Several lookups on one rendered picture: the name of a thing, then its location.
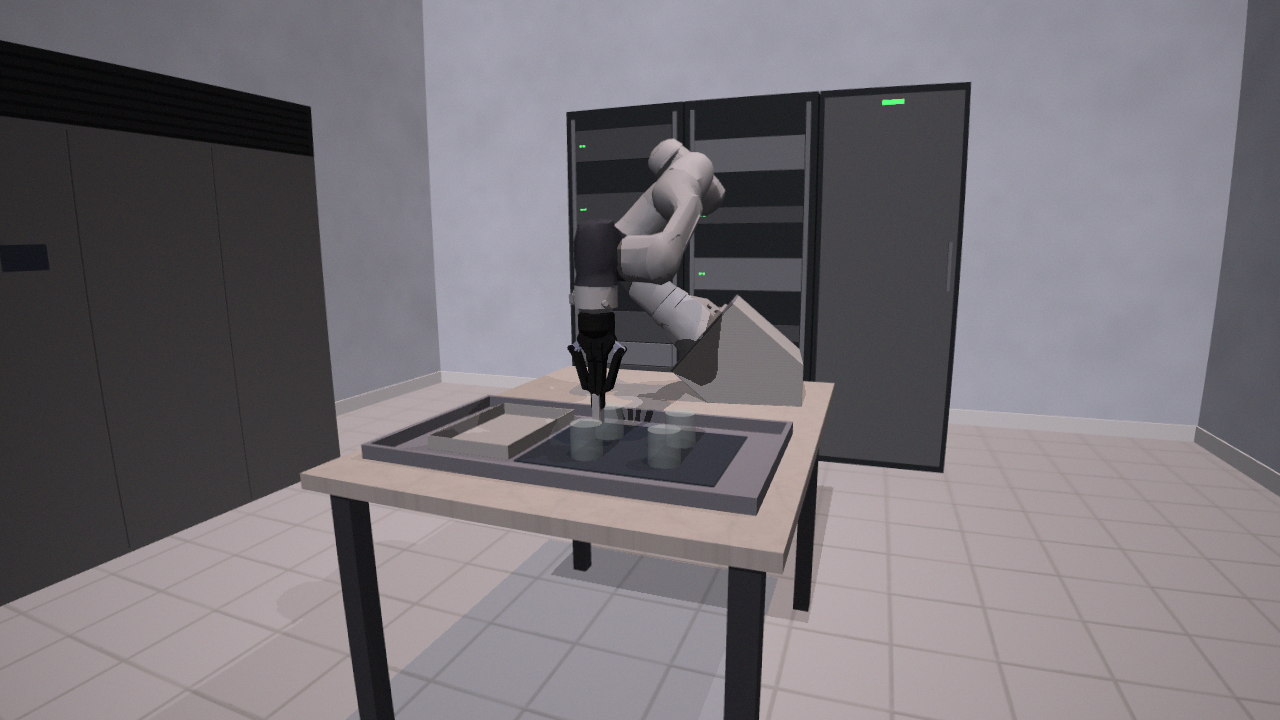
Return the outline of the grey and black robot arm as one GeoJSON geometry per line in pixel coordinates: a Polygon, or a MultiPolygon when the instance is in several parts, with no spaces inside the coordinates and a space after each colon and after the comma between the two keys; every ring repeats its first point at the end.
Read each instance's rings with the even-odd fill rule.
{"type": "Polygon", "coordinates": [[[577,225],[576,279],[570,293],[570,304],[581,313],[611,313],[618,307],[620,281],[630,299],[660,325],[680,357],[727,306],[717,307],[669,282],[700,218],[724,200],[712,161],[681,145],[675,138],[657,145],[648,168],[658,181],[620,222],[593,219],[577,225]]]}

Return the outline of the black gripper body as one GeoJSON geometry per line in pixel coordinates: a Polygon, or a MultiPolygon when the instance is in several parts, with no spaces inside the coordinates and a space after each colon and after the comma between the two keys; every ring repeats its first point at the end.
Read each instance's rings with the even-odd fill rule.
{"type": "Polygon", "coordinates": [[[593,345],[593,356],[596,356],[596,342],[603,342],[603,357],[611,354],[614,340],[614,313],[579,313],[577,342],[586,354],[585,341],[593,345]]]}

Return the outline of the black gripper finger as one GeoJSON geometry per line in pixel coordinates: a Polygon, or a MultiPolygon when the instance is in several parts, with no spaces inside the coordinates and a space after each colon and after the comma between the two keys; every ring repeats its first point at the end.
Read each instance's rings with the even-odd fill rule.
{"type": "Polygon", "coordinates": [[[604,407],[605,407],[605,392],[614,388],[614,382],[620,372],[620,364],[623,355],[627,351],[626,346],[621,346],[616,340],[613,345],[613,357],[611,361],[611,368],[607,375],[607,360],[608,355],[603,357],[603,342],[596,342],[596,391],[595,391],[595,405],[596,405],[596,420],[602,423],[605,421],[604,407]],[[607,379],[605,379],[607,377],[607,379]]]}
{"type": "Polygon", "coordinates": [[[590,340],[585,341],[588,366],[582,357],[581,346],[579,345],[577,341],[573,345],[570,345],[567,348],[573,357],[573,363],[579,373],[579,380],[581,383],[582,389],[588,389],[591,395],[593,419],[596,419],[596,405],[595,405],[596,356],[593,356],[591,341],[590,340]]]}

